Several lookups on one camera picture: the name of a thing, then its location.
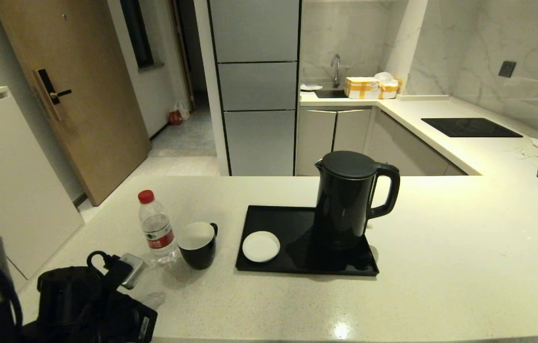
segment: tiled floor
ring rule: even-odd
[[[145,175],[165,176],[219,176],[216,145],[212,131],[209,106],[197,100],[197,110],[179,126],[168,126],[152,141],[148,158],[123,182],[131,182]],[[78,207],[84,222],[103,208],[103,204],[92,206],[85,200]]]

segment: kettle handle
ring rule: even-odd
[[[371,218],[381,217],[382,215],[390,213],[391,210],[394,209],[396,199],[398,198],[398,191],[400,190],[400,171],[398,170],[398,168],[389,164],[381,164],[381,167],[377,169],[376,177],[378,178],[379,176],[387,176],[391,179],[391,185],[389,185],[389,194],[387,196],[385,204],[382,204],[381,206],[377,206],[375,208],[371,207],[371,200],[369,200],[368,209],[366,211],[367,220]]]

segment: wall outlet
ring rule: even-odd
[[[502,63],[502,68],[500,68],[498,75],[504,76],[504,78],[510,78],[512,72],[515,71],[515,66],[517,63],[515,61],[504,61]]]

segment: black electric kettle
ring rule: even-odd
[[[332,250],[353,248],[366,231],[367,220],[390,213],[400,189],[400,171],[353,151],[333,151],[315,163],[319,191],[313,240]],[[385,204],[371,207],[379,176],[391,179]]]

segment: faucet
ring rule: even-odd
[[[334,57],[332,57],[332,62],[330,63],[330,67],[334,67],[335,65],[335,61],[336,61],[336,70],[335,70],[335,78],[334,78],[334,87],[339,87],[339,84],[341,84],[341,82],[339,82],[339,68],[341,67],[341,56],[339,56],[339,54],[335,54]]]

